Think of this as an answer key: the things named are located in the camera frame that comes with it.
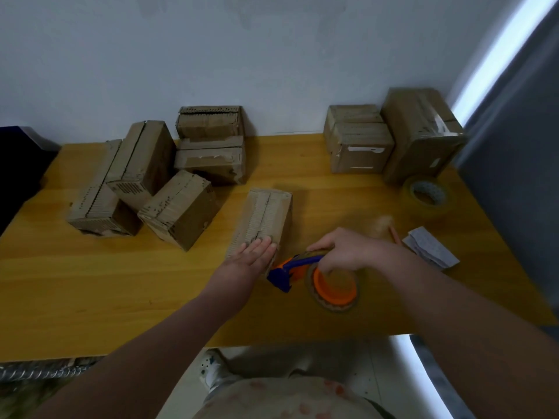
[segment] forearm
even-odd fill
[[[186,368],[227,320],[220,308],[209,296],[193,299],[63,388],[33,418],[156,417]]]
[[[540,330],[402,247],[371,254],[478,417],[559,415],[558,345]]]

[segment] worn cardboard box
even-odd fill
[[[324,139],[332,173],[381,173],[394,140],[373,104],[331,105]]]
[[[141,227],[140,219],[105,182],[121,141],[106,143],[107,154],[96,175],[70,207],[66,220],[84,234],[103,237],[136,235]]]
[[[160,239],[188,251],[218,210],[211,183],[181,170],[143,206],[138,216]]]
[[[224,140],[181,140],[174,167],[204,177],[212,185],[243,185],[246,175],[244,137]]]
[[[174,175],[177,146],[162,120],[133,123],[107,173],[107,184],[133,211]]]
[[[178,112],[178,136],[192,141],[222,140],[232,135],[245,135],[239,105],[195,105]]]
[[[278,245],[277,255],[281,242],[285,240],[291,226],[292,206],[291,193],[276,189],[251,189],[225,258],[231,256],[243,242],[248,245],[265,236],[271,237],[272,242]],[[268,274],[269,267],[263,276]]]
[[[467,137],[439,91],[390,89],[381,115],[396,147],[382,179],[401,184],[412,175],[438,176],[464,147]]]

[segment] tiled floor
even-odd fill
[[[451,418],[415,355],[409,336],[288,346],[222,349],[233,372],[247,378],[281,377],[293,369],[346,384],[397,419]],[[202,406],[199,358],[188,368],[158,419],[190,419]]]

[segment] white shoe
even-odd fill
[[[216,349],[211,349],[204,353],[199,376],[200,381],[208,391],[212,391],[213,388],[225,381],[240,379],[240,377],[231,373],[227,363]]]

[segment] hand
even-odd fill
[[[247,303],[256,279],[264,273],[276,252],[270,237],[243,244],[218,267],[200,293],[210,297],[216,308],[225,309],[228,317],[237,314]]]
[[[308,246],[307,251],[333,247],[318,263],[321,272],[329,273],[332,269],[357,270],[373,267],[377,249],[383,251],[387,246],[397,247],[382,239],[369,238],[349,229],[337,228]]]

